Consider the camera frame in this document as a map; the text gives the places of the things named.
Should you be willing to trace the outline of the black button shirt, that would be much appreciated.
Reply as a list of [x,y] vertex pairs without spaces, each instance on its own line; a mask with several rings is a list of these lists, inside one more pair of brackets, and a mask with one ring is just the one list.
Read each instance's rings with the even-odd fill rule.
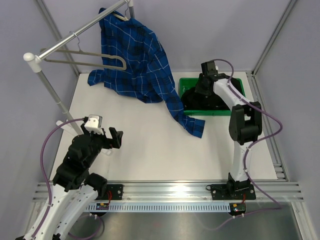
[[215,80],[227,80],[230,76],[225,73],[205,76],[202,73],[195,84],[181,96],[185,111],[230,111],[225,101],[214,93]]

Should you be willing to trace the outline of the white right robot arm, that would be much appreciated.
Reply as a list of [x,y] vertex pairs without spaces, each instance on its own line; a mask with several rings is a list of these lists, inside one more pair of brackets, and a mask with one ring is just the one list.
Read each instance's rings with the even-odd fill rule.
[[233,76],[219,73],[214,60],[201,64],[195,92],[219,96],[230,109],[228,131],[234,142],[233,162],[226,184],[209,187],[214,200],[255,200],[254,185],[248,177],[251,160],[250,145],[262,134],[261,104],[250,102],[232,84]]

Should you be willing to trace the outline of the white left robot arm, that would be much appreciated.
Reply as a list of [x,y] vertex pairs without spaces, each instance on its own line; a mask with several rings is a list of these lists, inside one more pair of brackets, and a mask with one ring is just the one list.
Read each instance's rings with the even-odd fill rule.
[[110,127],[111,138],[102,128],[73,138],[71,145],[48,186],[48,198],[30,230],[21,240],[64,240],[86,207],[94,200],[113,198],[117,189],[89,168],[103,149],[119,149],[123,132]]

